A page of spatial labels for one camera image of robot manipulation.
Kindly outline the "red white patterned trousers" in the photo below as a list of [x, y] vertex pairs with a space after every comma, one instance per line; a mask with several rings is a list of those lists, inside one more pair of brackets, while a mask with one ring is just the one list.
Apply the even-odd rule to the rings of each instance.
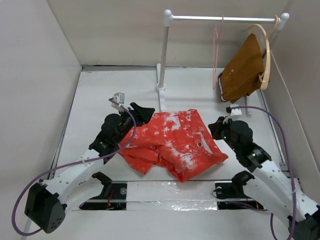
[[181, 183], [228, 159], [196, 109], [154, 113], [119, 146], [124, 148], [119, 154], [137, 172], [144, 175], [159, 166]]

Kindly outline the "pink wire hanger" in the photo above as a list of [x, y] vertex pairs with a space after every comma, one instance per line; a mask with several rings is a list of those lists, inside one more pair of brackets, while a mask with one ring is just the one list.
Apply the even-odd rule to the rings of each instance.
[[213, 73], [212, 73], [212, 88], [216, 88], [217, 68], [218, 68], [218, 57], [219, 57], [219, 44], [220, 35], [224, 24], [224, 15], [221, 16], [221, 26], [219, 30], [217, 25], [214, 25], [214, 38], [213, 38]]

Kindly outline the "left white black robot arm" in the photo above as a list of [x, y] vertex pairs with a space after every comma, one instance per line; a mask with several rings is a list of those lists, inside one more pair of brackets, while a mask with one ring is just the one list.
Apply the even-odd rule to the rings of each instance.
[[107, 198], [112, 180], [101, 172], [105, 164], [122, 150], [119, 146], [128, 133], [149, 123], [155, 109], [135, 102], [126, 108], [116, 103], [118, 113], [105, 117], [101, 130], [77, 163], [64, 166], [64, 171], [49, 180], [33, 184], [25, 206], [25, 215], [46, 234], [55, 231], [72, 207], [94, 198]]

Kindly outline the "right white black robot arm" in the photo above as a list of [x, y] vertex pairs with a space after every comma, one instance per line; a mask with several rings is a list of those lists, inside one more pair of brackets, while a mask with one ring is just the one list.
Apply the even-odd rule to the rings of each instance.
[[208, 126], [214, 140], [223, 140], [245, 167], [230, 183], [220, 185], [218, 199], [248, 197], [267, 208], [292, 232], [295, 240], [320, 238], [320, 205], [306, 196], [279, 169], [271, 156], [253, 141], [253, 131], [242, 120], [223, 116]]

